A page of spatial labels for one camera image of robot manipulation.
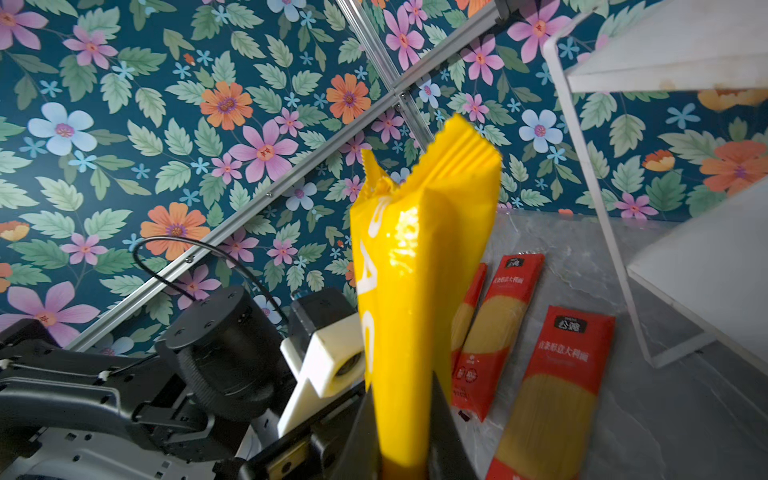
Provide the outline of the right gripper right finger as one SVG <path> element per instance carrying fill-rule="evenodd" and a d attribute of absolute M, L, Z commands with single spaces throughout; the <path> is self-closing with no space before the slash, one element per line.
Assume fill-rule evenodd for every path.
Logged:
<path fill-rule="evenodd" d="M 430 480 L 476 480 L 437 374 L 432 376 L 427 471 Z"/>

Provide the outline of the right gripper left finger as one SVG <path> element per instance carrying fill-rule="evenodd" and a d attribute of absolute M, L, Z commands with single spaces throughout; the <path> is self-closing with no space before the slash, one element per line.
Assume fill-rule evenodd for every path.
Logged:
<path fill-rule="evenodd" d="M 362 398 L 331 479 L 378 479 L 380 467 L 381 453 L 375 417 L 374 390 L 370 388 Z"/>

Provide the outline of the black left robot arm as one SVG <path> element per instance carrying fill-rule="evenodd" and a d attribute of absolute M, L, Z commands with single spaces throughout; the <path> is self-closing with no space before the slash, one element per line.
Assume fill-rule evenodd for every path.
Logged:
<path fill-rule="evenodd" d="M 362 396 L 357 314 L 324 289 L 279 305 L 233 285 L 196 300 L 131 359 L 68 350 L 57 302 L 1 332 L 8 479 L 323 479 Z"/>

